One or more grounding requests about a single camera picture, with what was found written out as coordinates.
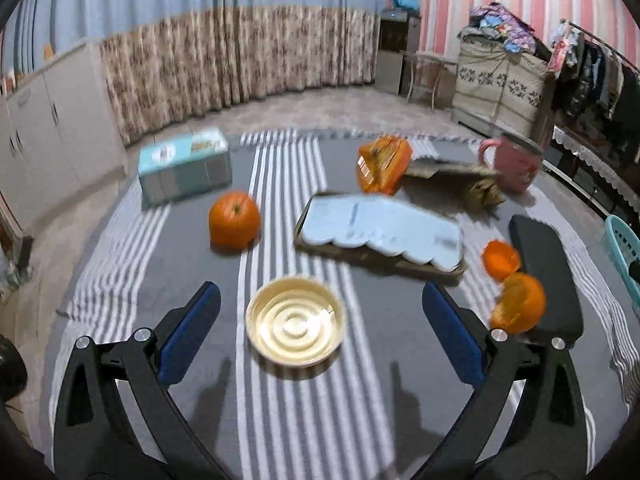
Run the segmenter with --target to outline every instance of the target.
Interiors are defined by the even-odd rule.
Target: pink striped wallpaper
[[[494,0],[421,0],[420,49],[457,57],[456,34],[468,20],[471,6]],[[640,29],[622,0],[497,0],[504,3],[536,35],[549,44],[560,18],[592,31],[640,66]]]

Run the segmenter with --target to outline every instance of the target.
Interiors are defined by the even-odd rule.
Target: brown patterned curtain
[[[372,82],[373,12],[216,8],[111,36],[100,51],[125,145],[188,116],[322,85]]]

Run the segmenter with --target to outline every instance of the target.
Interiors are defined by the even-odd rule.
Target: clothing rod
[[[616,54],[620,59],[622,59],[623,61],[626,62],[626,64],[629,66],[629,68],[633,69],[636,71],[636,73],[640,74],[640,70],[638,69],[637,66],[635,66],[633,63],[631,63],[625,56],[623,56],[622,54],[620,54],[615,48],[613,48],[609,43],[607,43],[604,40],[601,40],[599,37],[597,37],[595,34],[593,34],[592,32],[589,32],[588,30],[585,30],[584,28],[582,28],[580,25],[576,25],[574,22],[570,22],[569,20],[562,18],[562,20],[560,20],[560,23],[568,23],[569,25],[571,25],[574,28],[577,28],[578,30],[583,31],[585,34],[588,34],[589,36],[591,36],[592,39],[596,40],[598,43],[601,43],[602,46],[606,46],[610,51],[612,51],[614,54]]]

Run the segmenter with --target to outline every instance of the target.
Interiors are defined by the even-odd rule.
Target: teal plastic basket
[[[615,215],[607,218],[605,226],[604,245],[607,254],[625,280],[626,290],[634,300],[634,310],[640,316],[640,286],[629,275],[629,264],[640,258],[640,240],[631,227]]]

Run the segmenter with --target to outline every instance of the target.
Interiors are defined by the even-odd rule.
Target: blue gripper pad
[[[220,289],[209,283],[160,350],[158,381],[168,388],[187,373],[213,323],[220,313]]]
[[[433,283],[422,290],[422,310],[458,378],[477,388],[484,381],[482,351],[449,300]]]

